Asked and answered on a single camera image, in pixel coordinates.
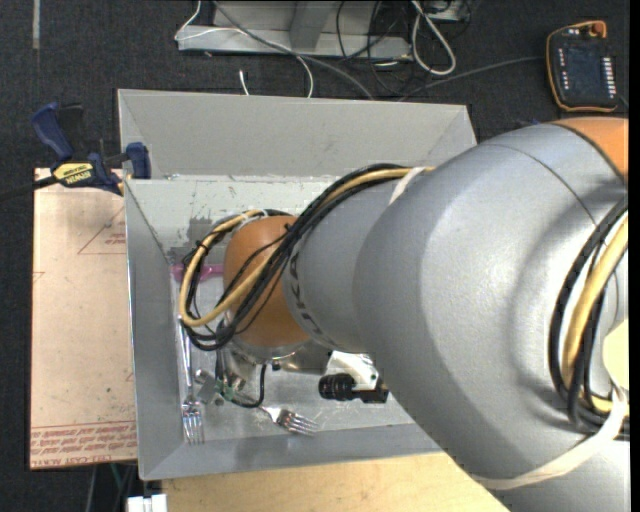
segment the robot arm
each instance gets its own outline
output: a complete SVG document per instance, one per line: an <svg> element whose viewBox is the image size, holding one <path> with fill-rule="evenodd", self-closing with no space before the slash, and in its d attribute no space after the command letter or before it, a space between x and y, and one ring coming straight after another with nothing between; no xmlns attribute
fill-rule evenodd
<svg viewBox="0 0 640 512"><path fill-rule="evenodd" d="M305 225L307 212L285 217L255 242L256 249L273 242L273 251L249 262L246 282L255 275L250 285L258 286L282 254L282 274L271 277L281 284L253 304L251 292L223 301L232 320L221 332L235 317L253 312L258 321L264 313L280 320L261 335L242 324L249 350L295 351L312 338L368 353L407 412L472 475L509 479L555 459L585 437L567 420L549 367L557 356L549 342L556 306L566 299L561 310L571 316L592 253L571 278L576 293L563 290L594 227L612 233L626 222L627 122L584 123L538 125L487 141L420 174L392 204L397 180L390 178L322 210L347 187L338 184L317 200L322 216L297 239L291 233ZM295 243L275 249L290 239ZM241 241L234 236L230 252L234 240ZM615 263L593 338L628 315L628 259ZM269 301L278 313L259 311ZM283 327L295 335L279 344L278 324L286 317L291 325L285 302L301 329ZM593 361L597 373L599 354ZM611 441L564 476L492 492L517 511L630 510L629 444Z"/></svg>

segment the black object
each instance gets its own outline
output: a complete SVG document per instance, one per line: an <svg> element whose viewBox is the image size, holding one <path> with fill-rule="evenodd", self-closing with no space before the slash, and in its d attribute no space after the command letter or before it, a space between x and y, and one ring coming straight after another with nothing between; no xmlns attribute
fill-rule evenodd
<svg viewBox="0 0 640 512"><path fill-rule="evenodd" d="M556 103L567 112L611 112L618 103L614 58L603 21L561 28L547 39L547 71Z"/></svg>
<svg viewBox="0 0 640 512"><path fill-rule="evenodd" d="M337 373L334 375L325 375L318 382L318 391L320 396L326 400L338 400L345 402L359 398L365 404L376 403L384 404L389 396L389 390L382 383L382 379L378 379L376 387L366 391L355 391L356 381L348 373Z"/></svg>

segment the utensil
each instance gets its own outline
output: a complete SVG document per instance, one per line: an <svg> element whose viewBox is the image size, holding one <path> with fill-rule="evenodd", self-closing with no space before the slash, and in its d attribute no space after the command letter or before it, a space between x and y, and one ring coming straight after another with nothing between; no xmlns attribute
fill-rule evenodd
<svg viewBox="0 0 640 512"><path fill-rule="evenodd" d="M319 429L315 421L282 407L265 407L261 405L258 409L268 414L273 423L294 434L313 436Z"/></svg>
<svg viewBox="0 0 640 512"><path fill-rule="evenodd" d="M190 444L203 444L204 423L202 422L201 404L193 393L193 375L191 373L191 341L184 332L182 322L178 322L178 335L182 352L182 363L187 383L187 396L182 402L182 429L184 437Z"/></svg>

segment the pink object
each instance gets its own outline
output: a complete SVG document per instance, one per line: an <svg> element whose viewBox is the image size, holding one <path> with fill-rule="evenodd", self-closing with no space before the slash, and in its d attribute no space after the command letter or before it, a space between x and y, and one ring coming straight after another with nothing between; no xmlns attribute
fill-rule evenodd
<svg viewBox="0 0 640 512"><path fill-rule="evenodd" d="M200 271L200 281L206 281L207 279L211 279L214 276L222 275L222 267L222 264L202 265L202 270ZM171 275L176 281L182 281L182 277L184 275L184 265L182 263L171 265Z"/></svg>

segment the cardboard sheet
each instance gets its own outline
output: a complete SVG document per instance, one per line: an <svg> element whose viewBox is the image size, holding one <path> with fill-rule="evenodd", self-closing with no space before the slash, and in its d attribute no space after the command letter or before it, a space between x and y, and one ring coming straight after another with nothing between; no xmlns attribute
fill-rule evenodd
<svg viewBox="0 0 640 512"><path fill-rule="evenodd" d="M34 197L30 467L136 458L123 198Z"/></svg>

